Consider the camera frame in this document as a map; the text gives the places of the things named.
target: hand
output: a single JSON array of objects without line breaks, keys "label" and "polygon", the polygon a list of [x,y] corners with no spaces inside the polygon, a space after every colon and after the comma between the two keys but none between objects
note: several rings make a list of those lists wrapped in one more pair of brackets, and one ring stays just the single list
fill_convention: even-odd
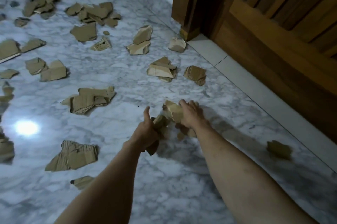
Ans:
[{"label": "hand", "polygon": [[196,130],[196,127],[200,125],[210,125],[208,120],[205,119],[203,109],[199,107],[198,103],[192,100],[189,103],[186,103],[185,100],[180,100],[179,105],[183,108],[182,125],[193,130]]},{"label": "hand", "polygon": [[137,145],[141,152],[145,151],[147,147],[159,139],[159,134],[153,128],[153,122],[150,118],[149,109],[149,106],[145,108],[144,121],[139,123],[129,140],[132,144]]}]

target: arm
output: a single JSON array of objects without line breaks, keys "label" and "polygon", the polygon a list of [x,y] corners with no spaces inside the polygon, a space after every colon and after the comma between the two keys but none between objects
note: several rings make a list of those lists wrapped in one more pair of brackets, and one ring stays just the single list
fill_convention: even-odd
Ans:
[{"label": "arm", "polygon": [[259,165],[221,137],[193,101],[181,100],[182,124],[193,128],[222,199],[242,224],[317,224]]},{"label": "arm", "polygon": [[128,223],[133,183],[140,153],[158,139],[149,107],[140,123],[109,165],[57,218],[55,224]]}]

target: marble floor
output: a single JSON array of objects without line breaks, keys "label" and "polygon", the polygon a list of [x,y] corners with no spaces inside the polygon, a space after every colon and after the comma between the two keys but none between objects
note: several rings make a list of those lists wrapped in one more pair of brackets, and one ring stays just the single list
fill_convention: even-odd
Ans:
[{"label": "marble floor", "polygon": [[[337,222],[337,175],[299,141],[189,47],[179,54],[168,50],[174,32],[137,0],[62,0],[49,20],[38,15],[23,28],[13,25],[21,16],[19,7],[0,9],[7,20],[0,22],[0,41],[8,38],[23,44],[40,38],[47,45],[0,64],[20,75],[9,80],[15,97],[5,110],[1,126],[15,143],[11,164],[0,165],[0,220],[3,224],[48,224],[79,191],[70,180],[96,176],[120,150],[150,105],[151,116],[161,110],[166,98],[198,101],[214,128],[262,166],[282,188],[318,222]],[[110,32],[112,49],[89,50],[93,42],[79,43],[69,33],[79,25],[63,10],[73,4],[111,1],[122,20],[115,28],[97,26],[98,38]],[[154,27],[150,52],[130,56],[125,46],[143,25]],[[178,75],[164,83],[146,74],[147,66],[167,56],[178,66]],[[47,63],[59,59],[70,70],[66,79],[40,82],[25,68],[25,60],[41,57]],[[206,84],[199,87],[183,77],[184,69],[196,65],[207,69]],[[69,113],[60,102],[79,87],[105,88],[117,92],[106,107],[90,116]],[[22,124],[29,124],[26,130]],[[32,124],[37,130],[28,134]],[[234,223],[207,170],[196,139],[176,140],[172,128],[169,140],[158,154],[141,154],[134,186],[130,223]],[[45,172],[46,164],[60,151],[64,139],[100,146],[98,162],[78,170]],[[267,141],[290,145],[293,161],[281,161],[266,151]]]}]

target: forearm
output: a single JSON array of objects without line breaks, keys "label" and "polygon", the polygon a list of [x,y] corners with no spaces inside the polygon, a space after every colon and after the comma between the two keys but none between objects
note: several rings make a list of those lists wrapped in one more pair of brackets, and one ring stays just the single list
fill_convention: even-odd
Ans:
[{"label": "forearm", "polygon": [[255,162],[211,126],[195,128],[210,174],[239,223],[316,223]]},{"label": "forearm", "polygon": [[65,209],[56,224],[128,223],[141,150],[124,143],[109,165]]}]

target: wooden door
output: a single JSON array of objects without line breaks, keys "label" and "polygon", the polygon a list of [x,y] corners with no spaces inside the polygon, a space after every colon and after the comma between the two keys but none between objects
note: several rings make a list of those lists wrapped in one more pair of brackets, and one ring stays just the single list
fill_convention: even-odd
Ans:
[{"label": "wooden door", "polygon": [[337,0],[223,0],[209,36],[337,143]]}]

